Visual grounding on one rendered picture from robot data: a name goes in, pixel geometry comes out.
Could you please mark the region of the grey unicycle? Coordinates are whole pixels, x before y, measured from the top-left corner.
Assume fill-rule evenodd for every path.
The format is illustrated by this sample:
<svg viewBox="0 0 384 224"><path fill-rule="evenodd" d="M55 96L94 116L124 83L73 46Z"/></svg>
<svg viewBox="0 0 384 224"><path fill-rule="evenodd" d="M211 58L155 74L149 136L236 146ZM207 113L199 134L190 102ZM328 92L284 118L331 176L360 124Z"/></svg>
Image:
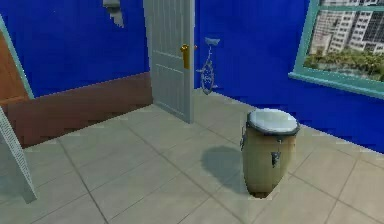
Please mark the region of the grey unicycle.
<svg viewBox="0 0 384 224"><path fill-rule="evenodd" d="M208 45L207 59L201 69L197 72L200 74L200 85L204 94L209 95L214 89L217 88L215 84L215 72L212 60L212 48L219 44L219 39L205 38L205 43Z"/></svg>

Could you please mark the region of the white panelled room door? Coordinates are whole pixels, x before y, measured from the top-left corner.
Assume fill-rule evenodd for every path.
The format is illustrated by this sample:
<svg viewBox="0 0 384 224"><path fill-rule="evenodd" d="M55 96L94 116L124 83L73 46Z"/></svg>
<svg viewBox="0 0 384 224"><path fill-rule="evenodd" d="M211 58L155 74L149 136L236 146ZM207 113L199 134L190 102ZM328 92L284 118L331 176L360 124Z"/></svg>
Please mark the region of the white panelled room door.
<svg viewBox="0 0 384 224"><path fill-rule="evenodd" d="M191 124L194 50L185 69L180 47L195 46L195 0L143 0L143 8L153 103Z"/></svg>

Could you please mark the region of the tan conga drum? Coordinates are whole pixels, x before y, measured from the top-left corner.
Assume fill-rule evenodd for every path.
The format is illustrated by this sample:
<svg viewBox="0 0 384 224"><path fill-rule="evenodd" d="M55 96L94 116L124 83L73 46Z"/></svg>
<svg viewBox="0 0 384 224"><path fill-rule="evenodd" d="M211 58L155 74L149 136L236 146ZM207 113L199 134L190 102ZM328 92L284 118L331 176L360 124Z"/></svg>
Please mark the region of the tan conga drum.
<svg viewBox="0 0 384 224"><path fill-rule="evenodd" d="M295 153L299 122L289 113L257 108L246 115L240 149L247 191L266 198L287 173Z"/></svg>

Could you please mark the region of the teal framed window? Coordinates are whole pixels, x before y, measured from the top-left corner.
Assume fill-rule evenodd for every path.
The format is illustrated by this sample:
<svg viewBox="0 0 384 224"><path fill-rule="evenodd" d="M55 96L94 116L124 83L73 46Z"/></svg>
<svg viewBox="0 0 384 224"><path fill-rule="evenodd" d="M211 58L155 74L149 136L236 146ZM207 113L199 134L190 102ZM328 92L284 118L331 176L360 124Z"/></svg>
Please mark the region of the teal framed window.
<svg viewBox="0 0 384 224"><path fill-rule="evenodd" d="M384 0L310 0L289 76L384 100Z"/></svg>

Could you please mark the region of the white panelled door leaf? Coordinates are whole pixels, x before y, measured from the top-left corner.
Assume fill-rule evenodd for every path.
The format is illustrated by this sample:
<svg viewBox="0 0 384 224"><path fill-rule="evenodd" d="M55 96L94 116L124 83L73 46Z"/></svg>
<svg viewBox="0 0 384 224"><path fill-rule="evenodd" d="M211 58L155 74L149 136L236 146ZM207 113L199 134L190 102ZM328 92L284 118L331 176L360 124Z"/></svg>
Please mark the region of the white panelled door leaf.
<svg viewBox="0 0 384 224"><path fill-rule="evenodd" d="M5 168L11 186L26 204L37 199L28 163L13 128L0 107L0 154L5 157Z"/></svg>

